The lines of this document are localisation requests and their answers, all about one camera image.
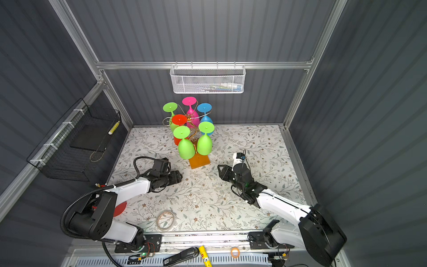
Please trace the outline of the gold wire wine glass rack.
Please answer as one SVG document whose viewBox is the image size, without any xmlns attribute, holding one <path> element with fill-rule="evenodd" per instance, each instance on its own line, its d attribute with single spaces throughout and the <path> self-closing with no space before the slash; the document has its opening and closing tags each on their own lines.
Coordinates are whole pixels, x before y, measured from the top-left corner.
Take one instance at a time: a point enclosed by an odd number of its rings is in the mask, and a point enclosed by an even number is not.
<svg viewBox="0 0 427 267">
<path fill-rule="evenodd" d="M 189 128 L 189 129 L 191 130 L 191 133 L 187 139 L 189 139 L 193 143 L 193 146 L 195 148 L 194 157 L 192 159 L 188 160 L 189 164 L 190 164 L 190 168 L 197 169 L 197 168 L 200 168 L 200 167 L 203 167 L 205 165 L 210 164 L 209 155 L 203 156 L 197 152 L 197 141 L 203 135 L 203 133 L 199 131 L 199 126 L 197 128 Z M 178 146 L 180 139 L 175 138 L 173 135 L 173 142 L 176 146 Z"/>
</svg>

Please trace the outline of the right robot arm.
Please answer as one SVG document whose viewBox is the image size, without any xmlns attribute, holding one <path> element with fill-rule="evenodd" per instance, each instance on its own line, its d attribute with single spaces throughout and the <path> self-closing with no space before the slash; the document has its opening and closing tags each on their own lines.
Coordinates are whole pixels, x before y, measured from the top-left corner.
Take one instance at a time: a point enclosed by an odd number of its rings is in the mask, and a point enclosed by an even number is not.
<svg viewBox="0 0 427 267">
<path fill-rule="evenodd" d="M 218 165 L 219 177 L 231 184 L 231 191 L 246 203 L 272 212 L 296 228 L 291 233 L 280 220 L 272 220 L 262 231 L 266 246 L 303 247 L 318 264 L 331 266 L 348 238 L 326 207 L 299 204 L 256 182 L 243 152 L 235 153 L 233 160 L 232 166 Z"/>
</svg>

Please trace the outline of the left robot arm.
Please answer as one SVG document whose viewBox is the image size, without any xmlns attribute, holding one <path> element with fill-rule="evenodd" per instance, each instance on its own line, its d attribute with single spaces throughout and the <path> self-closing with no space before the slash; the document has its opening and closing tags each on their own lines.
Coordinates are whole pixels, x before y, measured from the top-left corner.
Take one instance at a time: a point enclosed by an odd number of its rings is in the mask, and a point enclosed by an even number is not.
<svg viewBox="0 0 427 267">
<path fill-rule="evenodd" d="M 128 200 L 147 193 L 160 193 L 182 181 L 182 174 L 171 169 L 169 159 L 139 156 L 133 160 L 136 177 L 94 189 L 83 194 L 63 212 L 60 228 L 74 239 L 127 244 L 131 250 L 146 246 L 143 229 L 115 220 L 115 210 Z"/>
</svg>

